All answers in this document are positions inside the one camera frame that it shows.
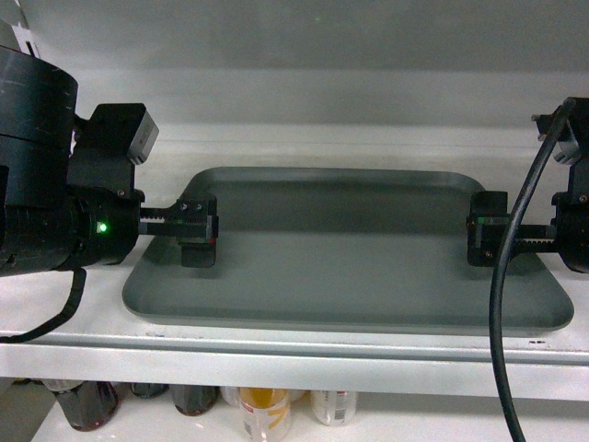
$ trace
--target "gray tray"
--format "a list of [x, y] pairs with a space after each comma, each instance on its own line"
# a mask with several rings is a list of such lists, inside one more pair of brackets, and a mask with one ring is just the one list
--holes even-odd
[[[481, 334], [491, 269], [467, 264], [475, 180], [446, 172], [221, 168], [184, 194], [218, 198], [211, 269], [154, 238], [122, 292], [157, 323], [310, 331]], [[536, 255], [510, 265], [506, 333], [566, 325], [572, 302]]]

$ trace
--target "white shelf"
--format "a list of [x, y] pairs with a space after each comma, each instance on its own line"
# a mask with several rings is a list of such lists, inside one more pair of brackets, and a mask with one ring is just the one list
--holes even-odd
[[[488, 138], [490, 130], [477, 136], [473, 129], [446, 129], [438, 138], [434, 128], [424, 128], [418, 141], [416, 131], [371, 129], [203, 126], [180, 137], [178, 129], [164, 127], [168, 141], [158, 142], [149, 161], [137, 169], [136, 185], [145, 191], [147, 204], [166, 206], [195, 173], [217, 166], [428, 169], [467, 174], [513, 198], [535, 154], [514, 145], [497, 147]], [[193, 141], [170, 140], [170, 134]], [[341, 143], [344, 135], [355, 142]], [[515, 143], [529, 138], [527, 145], [535, 144], [532, 130], [512, 136]], [[383, 144], [386, 139], [393, 141]], [[460, 139], [471, 146], [452, 147]], [[567, 176], [566, 168], [550, 163], [530, 207], [530, 223], [546, 223], [553, 216], [550, 197], [566, 189]], [[148, 241], [141, 238], [122, 265], [91, 268], [80, 309], [58, 331], [33, 343], [1, 345], [0, 376], [496, 394], [485, 336], [264, 331], [157, 325], [138, 318], [122, 304], [121, 289]], [[572, 298], [575, 315], [561, 330], [505, 339], [514, 396], [586, 401], [586, 276], [569, 272], [557, 256], [546, 257], [545, 263]], [[57, 313], [69, 278], [38, 273], [3, 279], [1, 333], [24, 332]]]
[[[520, 421], [529, 440], [581, 441], [589, 432], [589, 403], [517, 401]], [[32, 442], [118, 442], [142, 440], [200, 440], [246, 442], [239, 410], [222, 399], [199, 417], [176, 411], [168, 393], [152, 400], [123, 396], [121, 408], [102, 428], [80, 433], [66, 422], [56, 403]], [[508, 442], [509, 433], [495, 399], [449, 396], [410, 396], [361, 393], [358, 412], [342, 427], [320, 424], [310, 409], [308, 395], [293, 404], [293, 426], [284, 442]]]

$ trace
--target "bottle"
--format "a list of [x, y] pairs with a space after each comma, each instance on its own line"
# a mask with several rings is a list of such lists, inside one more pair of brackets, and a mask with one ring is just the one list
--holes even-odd
[[156, 398], [167, 391], [166, 384], [144, 384], [134, 382], [131, 384], [131, 393], [141, 399]]
[[344, 425], [356, 414], [356, 391], [311, 391], [311, 407], [317, 419], [325, 425]]
[[176, 409], [185, 416], [198, 416], [211, 410], [217, 396], [218, 387], [205, 385], [170, 385]]
[[254, 442], [282, 440], [291, 427], [288, 390], [240, 388], [244, 427]]
[[110, 382], [44, 379], [74, 430], [92, 431], [107, 423], [119, 406]]

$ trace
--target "wire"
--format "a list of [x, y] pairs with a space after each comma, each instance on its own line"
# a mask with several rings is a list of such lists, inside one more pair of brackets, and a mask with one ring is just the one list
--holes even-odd
[[493, 373], [495, 375], [495, 383], [497, 384], [497, 392], [501, 400], [503, 408], [503, 415], [505, 422], [509, 428], [509, 432], [514, 442], [525, 442], [524, 433], [517, 419], [514, 403], [512, 400], [512, 393], [509, 388], [509, 380], [507, 378], [507, 370], [505, 368], [505, 358], [503, 355], [502, 342], [502, 295], [503, 284], [505, 282], [505, 274], [507, 272], [507, 264], [512, 255], [512, 248], [514, 246], [514, 239], [517, 229], [522, 224], [524, 213], [529, 204], [537, 183], [540, 180], [540, 175], [544, 167], [549, 161], [550, 154], [559, 140], [560, 133], [564, 128], [574, 108], [574, 99], [565, 99], [562, 105], [557, 109], [556, 115], [549, 132], [542, 143], [542, 146], [537, 152], [536, 158], [525, 177], [522, 190], [517, 196], [514, 208], [509, 217], [507, 228], [503, 233], [501, 246], [499, 248], [499, 257], [495, 263], [493, 270], [493, 277], [491, 280], [491, 294], [489, 300], [489, 338], [491, 342], [491, 360], [493, 364]]
[[80, 306], [82, 294], [84, 293], [84, 284], [86, 282], [86, 270], [80, 268], [73, 270], [74, 278], [72, 279], [72, 288], [70, 296], [67, 298], [64, 308], [56, 316], [43, 322], [39, 327], [22, 334], [13, 336], [0, 336], [0, 343], [26, 343], [35, 338], [39, 338], [49, 332], [54, 331], [61, 325], [64, 325], [75, 314]]

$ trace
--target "green led light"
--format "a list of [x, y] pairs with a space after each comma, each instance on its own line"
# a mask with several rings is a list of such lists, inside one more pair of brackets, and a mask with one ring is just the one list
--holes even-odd
[[106, 223], [102, 223], [98, 221], [96, 223], [96, 231], [97, 233], [106, 233], [109, 230], [109, 226]]

